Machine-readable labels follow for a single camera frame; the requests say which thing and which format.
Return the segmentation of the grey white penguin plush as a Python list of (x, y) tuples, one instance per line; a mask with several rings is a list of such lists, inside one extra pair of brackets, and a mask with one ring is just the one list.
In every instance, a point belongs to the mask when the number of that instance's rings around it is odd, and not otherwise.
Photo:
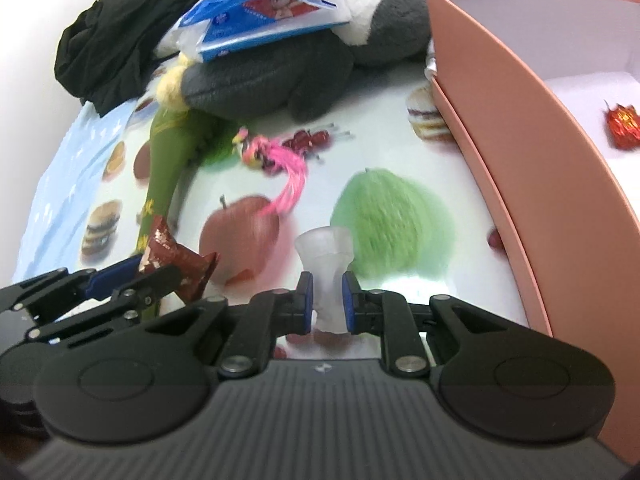
[(346, 0), (345, 25), (305, 32), (215, 61), (180, 61), (155, 90), (172, 112), (249, 120), (285, 107), (298, 122), (326, 113), (356, 68), (392, 65), (425, 52), (431, 40), (426, 0)]

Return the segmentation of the frosted translucent plastic cup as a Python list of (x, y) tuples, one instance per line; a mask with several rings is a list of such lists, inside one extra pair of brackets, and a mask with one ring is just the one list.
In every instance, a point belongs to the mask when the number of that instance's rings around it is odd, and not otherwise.
[(295, 249), (314, 279), (316, 329), (346, 334), (342, 278), (354, 260), (352, 233), (344, 226), (324, 226), (300, 234)]

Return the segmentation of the salmon pink cardboard box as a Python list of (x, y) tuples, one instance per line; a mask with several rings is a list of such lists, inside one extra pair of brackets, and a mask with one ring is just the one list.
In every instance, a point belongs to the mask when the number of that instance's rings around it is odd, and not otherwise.
[(502, 238), (528, 324), (616, 381), (602, 440), (639, 458), (639, 0), (427, 0), (444, 116)]

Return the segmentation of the blue tissue pack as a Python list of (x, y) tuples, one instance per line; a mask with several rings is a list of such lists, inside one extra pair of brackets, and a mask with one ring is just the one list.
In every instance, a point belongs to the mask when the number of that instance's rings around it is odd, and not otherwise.
[(207, 62), (350, 21), (346, 0), (198, 0), (161, 45)]

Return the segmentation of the black clothing pile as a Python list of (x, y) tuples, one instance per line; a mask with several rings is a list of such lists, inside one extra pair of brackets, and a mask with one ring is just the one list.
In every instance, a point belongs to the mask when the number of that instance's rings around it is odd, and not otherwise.
[(62, 33), (58, 83), (105, 116), (142, 96), (160, 64), (155, 49), (198, 0), (96, 0)]

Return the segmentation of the dark red candy wrapper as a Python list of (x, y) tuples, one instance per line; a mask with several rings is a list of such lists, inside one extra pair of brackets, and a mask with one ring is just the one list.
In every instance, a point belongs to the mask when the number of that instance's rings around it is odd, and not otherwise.
[(218, 262), (218, 252), (200, 255), (178, 243), (171, 234), (166, 219), (155, 216), (150, 234), (145, 237), (138, 272), (150, 274), (163, 266), (175, 266), (180, 272), (180, 282), (175, 292), (185, 304), (188, 304), (202, 298)]

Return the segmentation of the green embroidered plush stick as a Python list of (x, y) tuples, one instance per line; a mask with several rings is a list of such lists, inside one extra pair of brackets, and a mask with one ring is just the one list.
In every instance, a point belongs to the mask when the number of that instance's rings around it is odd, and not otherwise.
[(150, 180), (141, 208), (136, 254), (148, 246), (155, 218), (168, 218), (183, 171), (217, 128), (218, 120), (199, 110), (175, 112), (160, 107), (156, 112), (150, 129)]

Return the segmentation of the red snack packet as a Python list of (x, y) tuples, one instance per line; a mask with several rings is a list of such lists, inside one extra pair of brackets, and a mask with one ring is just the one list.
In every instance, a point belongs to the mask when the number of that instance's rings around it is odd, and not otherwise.
[(616, 148), (629, 151), (639, 147), (639, 114), (633, 105), (607, 106), (604, 114), (608, 132)]

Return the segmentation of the pink tassel charm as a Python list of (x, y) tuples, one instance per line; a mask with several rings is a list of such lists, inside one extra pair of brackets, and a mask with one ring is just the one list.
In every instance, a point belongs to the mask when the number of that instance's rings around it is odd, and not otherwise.
[(297, 205), (306, 184), (308, 167), (303, 156), (284, 146), (278, 139), (252, 136), (246, 127), (239, 128), (232, 145), (243, 165), (262, 170), (270, 176), (280, 172), (286, 175), (282, 191), (258, 214), (288, 214)]

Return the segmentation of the fruit print mat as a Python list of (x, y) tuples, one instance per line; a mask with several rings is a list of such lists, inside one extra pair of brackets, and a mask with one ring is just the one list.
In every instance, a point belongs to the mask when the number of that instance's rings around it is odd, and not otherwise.
[[(244, 304), (263, 290), (289, 288), (303, 271), (295, 249), (297, 237), (330, 225), (335, 204), (352, 178), (367, 170), (387, 170), (413, 183), (427, 201), (428, 243), (420, 266), (394, 271), (373, 280), (358, 278), (363, 288), (398, 292), (409, 302), (427, 304), (436, 294), (458, 297), (502, 318), (528, 326), (526, 314), (506, 254), (491, 248), (487, 237), (494, 228), (487, 205), (458, 144), (449, 140), (421, 140), (409, 122), (410, 93), (426, 86), (422, 64), (403, 62), (384, 70), (356, 70), (344, 96), (326, 117), (308, 125), (294, 125), (287, 112), (259, 119), (250, 131), (271, 136), (318, 127), (334, 131), (338, 138), (322, 151), (320, 159), (307, 162), (303, 193), (290, 211), (280, 217), (274, 242), (258, 243), (249, 256), (262, 258), (264, 268), (254, 278), (231, 280), (231, 266), (220, 258), (213, 284), (205, 292), (220, 292), (230, 304)], [(148, 151), (155, 103), (145, 105), (130, 121), (113, 148), (113, 157), (88, 209), (87, 227), (81, 237), (77, 266), (103, 269), (134, 252), (149, 178)], [(180, 244), (200, 247), (205, 223), (216, 220), (224, 203), (241, 200), (250, 208), (273, 200), (286, 176), (266, 176), (248, 169), (229, 145), (229, 155), (218, 155), (197, 164), (182, 175), (169, 209), (168, 223)]]

